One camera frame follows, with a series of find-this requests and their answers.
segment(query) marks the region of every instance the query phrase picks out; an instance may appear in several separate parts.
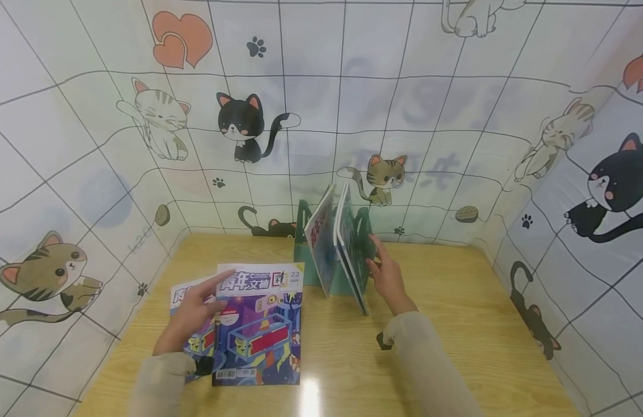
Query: finger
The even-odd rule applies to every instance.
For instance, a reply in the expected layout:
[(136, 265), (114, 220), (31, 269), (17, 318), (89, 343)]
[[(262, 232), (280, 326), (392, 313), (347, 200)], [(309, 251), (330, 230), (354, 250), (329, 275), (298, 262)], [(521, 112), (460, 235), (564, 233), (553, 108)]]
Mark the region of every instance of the finger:
[(377, 263), (375, 263), (372, 259), (366, 259), (365, 263), (367, 264), (367, 268), (370, 269), (370, 276), (372, 277), (372, 279), (375, 281), (379, 281), (381, 279), (381, 271), (379, 271)]
[(377, 246), (377, 256), (379, 256), (379, 259), (382, 261), (385, 259), (391, 259), (391, 256), (388, 255), (388, 251), (386, 250), (386, 246), (384, 246), (384, 243), (382, 243), (377, 236), (370, 235), (370, 240), (375, 246)]
[(226, 301), (225, 299), (221, 299), (220, 301), (215, 301), (211, 302), (209, 304), (204, 304), (204, 307), (206, 308), (208, 312), (208, 317), (212, 317), (216, 315), (216, 313), (219, 313), (220, 311), (224, 310), (226, 308), (226, 304), (229, 302)]
[(189, 291), (193, 291), (193, 294), (195, 296), (206, 299), (208, 296), (215, 294), (215, 288), (217, 284), (219, 284), (221, 281), (226, 280), (226, 278), (232, 276), (235, 272), (235, 269), (229, 269), (228, 271), (220, 272), (216, 276), (201, 282), (199, 285), (194, 286)]

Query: book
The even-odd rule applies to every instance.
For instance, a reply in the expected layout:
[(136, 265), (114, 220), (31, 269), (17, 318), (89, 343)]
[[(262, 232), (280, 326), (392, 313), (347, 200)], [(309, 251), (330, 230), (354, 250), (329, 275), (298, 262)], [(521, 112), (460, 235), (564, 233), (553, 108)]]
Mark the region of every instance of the book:
[(314, 267), (317, 269), (321, 288), (323, 288), (326, 298), (330, 296), (335, 267), (337, 267), (337, 254), (333, 245), (334, 193), (335, 185), (331, 185), (305, 226), (305, 236), (307, 236), (310, 246)]
[(304, 264), (220, 264), (236, 269), (216, 291), (228, 304), (216, 325), (212, 385), (298, 385)]
[(359, 303), (362, 313), (367, 316), (369, 311), (363, 293), (369, 273), (365, 273), (365, 268), (362, 267), (365, 264), (366, 254), (359, 250), (357, 245), (357, 230), (351, 207), (349, 183), (345, 182), (335, 215), (333, 243), (340, 264), (351, 285), (352, 293)]
[[(171, 288), (171, 302), (170, 302), (170, 315), (171, 317), (175, 314), (180, 307), (182, 300), (185, 298), (185, 294), (188, 289), (198, 285), (206, 280), (212, 278), (212, 276), (207, 276), (200, 278), (195, 281), (185, 282)], [(215, 301), (215, 296), (211, 295), (206, 300), (205, 303), (211, 303)], [(185, 342), (185, 346), (182, 348), (186, 354), (188, 354), (191, 359), (197, 363), (197, 371), (185, 378), (185, 383), (195, 381), (196, 379), (210, 375), (216, 368), (219, 368), (221, 361), (216, 360), (215, 358), (215, 319), (208, 319), (198, 332), (191, 335), (188, 341)]]

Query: desk surface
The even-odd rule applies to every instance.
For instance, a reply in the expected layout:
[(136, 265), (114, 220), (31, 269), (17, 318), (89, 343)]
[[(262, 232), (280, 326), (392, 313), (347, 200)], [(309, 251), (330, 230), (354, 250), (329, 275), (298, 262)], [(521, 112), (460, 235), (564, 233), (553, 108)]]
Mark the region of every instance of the desk surface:
[[(408, 293), (487, 416), (578, 416), (483, 255), (472, 248), (386, 243)], [(171, 286), (219, 263), (291, 262), (293, 240), (194, 234), (180, 246), (101, 370), (76, 417), (123, 416), (141, 360), (168, 322)], [(185, 388), (181, 416), (415, 416), (412, 389), (395, 352), (374, 337), (391, 318), (370, 282), (371, 316), (351, 297), (304, 288), (300, 386)]]

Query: black and white cat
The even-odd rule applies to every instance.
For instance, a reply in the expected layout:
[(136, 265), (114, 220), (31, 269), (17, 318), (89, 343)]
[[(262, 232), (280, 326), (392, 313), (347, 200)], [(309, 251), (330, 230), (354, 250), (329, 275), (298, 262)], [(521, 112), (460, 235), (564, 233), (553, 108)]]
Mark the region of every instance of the black and white cat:
[(238, 217), (242, 224), (246, 225), (252, 232), (252, 236), (270, 236), (270, 237), (296, 237), (296, 224), (282, 223), (277, 219), (271, 219), (268, 222), (268, 230), (258, 226), (252, 226), (247, 219), (245, 219), (245, 211), (251, 211), (256, 214), (256, 210), (250, 206), (242, 206), (238, 209)]
[[(618, 152), (594, 167), (587, 180), (587, 189), (592, 198), (564, 214), (579, 236), (605, 243), (643, 229), (643, 203), (639, 204), (643, 198), (643, 145), (636, 133), (629, 133)], [(596, 234), (609, 213), (624, 213), (629, 219), (605, 233)]]
[(270, 138), (264, 153), (261, 153), (256, 137), (263, 133), (263, 107), (256, 94), (251, 94), (247, 100), (234, 100), (224, 93), (217, 93), (217, 101), (222, 107), (219, 110), (217, 123), (226, 139), (237, 141), (235, 160), (255, 163), (267, 157), (273, 151), (277, 132), (281, 129), (296, 127), (300, 117), (293, 113), (278, 115), (270, 125)]
[(562, 347), (557, 342), (557, 339), (550, 334), (548, 328), (546, 328), (546, 324), (541, 317), (541, 309), (539, 306), (532, 304), (529, 308), (526, 307), (526, 298), (516, 290), (515, 276), (518, 269), (523, 270), (528, 281), (532, 282), (534, 280), (532, 273), (524, 263), (520, 261), (514, 262), (511, 266), (511, 302), (513, 302), (516, 310), (520, 313), (520, 317), (526, 322), (532, 337), (543, 347), (543, 354), (546, 356), (546, 359), (551, 360), (553, 359), (553, 351), (562, 350)]

